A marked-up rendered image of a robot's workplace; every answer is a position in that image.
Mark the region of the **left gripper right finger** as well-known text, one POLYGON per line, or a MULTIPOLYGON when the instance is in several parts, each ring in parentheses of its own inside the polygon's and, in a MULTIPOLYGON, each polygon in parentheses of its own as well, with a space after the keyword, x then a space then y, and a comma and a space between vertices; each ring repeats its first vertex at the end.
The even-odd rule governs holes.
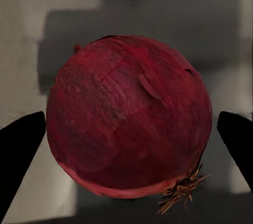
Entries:
POLYGON ((221 111, 217 131, 253 192, 253 122, 221 111))

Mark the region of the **vidalia onion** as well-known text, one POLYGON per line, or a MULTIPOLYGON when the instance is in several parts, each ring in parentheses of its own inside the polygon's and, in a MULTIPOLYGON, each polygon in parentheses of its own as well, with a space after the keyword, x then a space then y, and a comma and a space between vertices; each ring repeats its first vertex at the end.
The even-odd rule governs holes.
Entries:
POLYGON ((201 73, 177 50, 137 35, 82 47, 59 71, 46 107, 58 164, 83 188, 128 199, 163 193, 164 214, 196 177, 212 130, 201 73))

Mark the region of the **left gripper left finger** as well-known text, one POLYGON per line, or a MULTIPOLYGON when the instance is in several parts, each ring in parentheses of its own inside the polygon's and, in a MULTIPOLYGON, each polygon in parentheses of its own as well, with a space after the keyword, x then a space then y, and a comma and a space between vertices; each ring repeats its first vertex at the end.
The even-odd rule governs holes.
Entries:
POLYGON ((46 132, 42 111, 17 119, 0 130, 0 224, 46 132))

